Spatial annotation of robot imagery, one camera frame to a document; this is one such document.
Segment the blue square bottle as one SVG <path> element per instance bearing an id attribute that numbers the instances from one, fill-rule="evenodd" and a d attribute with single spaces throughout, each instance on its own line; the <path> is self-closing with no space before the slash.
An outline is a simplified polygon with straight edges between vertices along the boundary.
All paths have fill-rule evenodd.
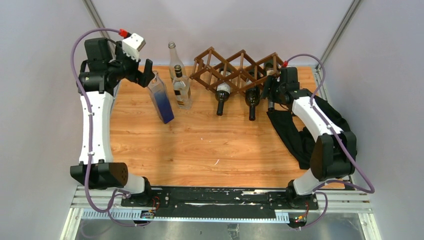
<path id="1" fill-rule="evenodd" d="M 158 117 L 164 124 L 167 124 L 175 118 L 167 87 L 157 71 L 153 71 L 153 74 L 154 78 L 148 84 L 147 89 Z"/>

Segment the clear bottle with dark label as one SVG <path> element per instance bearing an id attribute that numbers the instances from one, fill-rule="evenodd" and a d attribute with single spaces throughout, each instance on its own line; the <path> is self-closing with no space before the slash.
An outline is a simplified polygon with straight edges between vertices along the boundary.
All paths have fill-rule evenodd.
<path id="1" fill-rule="evenodd" d="M 170 79 L 173 80 L 174 77 L 175 77 L 175 65 L 180 65 L 182 75 L 187 76 L 185 66 L 178 56 L 176 44 L 172 41 L 169 42 L 168 43 L 168 49 L 169 49 L 169 54 L 170 54 L 170 63 L 169 63 L 169 68 L 168 68 Z"/>

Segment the clear whisky bottle black label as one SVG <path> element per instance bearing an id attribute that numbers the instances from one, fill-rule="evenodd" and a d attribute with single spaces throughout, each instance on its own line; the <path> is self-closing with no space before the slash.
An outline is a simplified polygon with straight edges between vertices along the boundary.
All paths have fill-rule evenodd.
<path id="1" fill-rule="evenodd" d="M 172 80 L 173 91 L 180 109 L 188 110 L 192 107 L 191 86 L 189 78 L 183 75 L 180 65 L 174 66 L 175 77 Z"/>

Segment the dark wine bottle white label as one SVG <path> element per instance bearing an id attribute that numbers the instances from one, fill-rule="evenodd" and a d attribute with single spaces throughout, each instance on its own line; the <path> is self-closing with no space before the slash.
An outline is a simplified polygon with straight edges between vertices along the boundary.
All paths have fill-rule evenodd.
<path id="1" fill-rule="evenodd" d="M 216 88 L 215 99 L 217 100 L 216 115 L 222 116 L 224 112 L 224 104 L 229 99 L 231 93 L 231 87 L 227 82 L 219 84 Z"/>

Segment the dark wine bottle silver neck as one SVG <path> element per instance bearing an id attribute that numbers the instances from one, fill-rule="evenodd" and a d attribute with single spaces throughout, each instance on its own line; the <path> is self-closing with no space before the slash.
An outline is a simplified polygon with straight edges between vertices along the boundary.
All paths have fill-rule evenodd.
<path id="1" fill-rule="evenodd" d="M 273 112 L 275 110 L 275 103 L 272 101 L 272 86 L 279 76 L 279 70 L 272 61 L 264 63 L 264 70 L 267 79 L 264 82 L 264 89 L 261 94 L 262 99 L 267 99 L 267 111 Z"/>

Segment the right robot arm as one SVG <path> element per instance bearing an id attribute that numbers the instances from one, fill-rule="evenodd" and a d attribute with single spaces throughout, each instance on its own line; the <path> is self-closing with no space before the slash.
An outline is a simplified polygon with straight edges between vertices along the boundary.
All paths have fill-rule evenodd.
<path id="1" fill-rule="evenodd" d="M 279 72 L 269 71 L 261 98 L 282 104 L 287 111 L 268 111 L 268 117 L 284 145 L 293 156 L 304 152 L 302 135 L 294 125 L 293 117 L 304 124 L 313 141 L 307 171 L 291 180 L 285 190 L 286 204 L 298 209 L 314 191 L 327 182 L 353 174 L 356 170 L 356 135 L 338 126 L 327 116 L 332 107 L 307 88 L 301 88 L 298 70 L 282 67 Z"/>

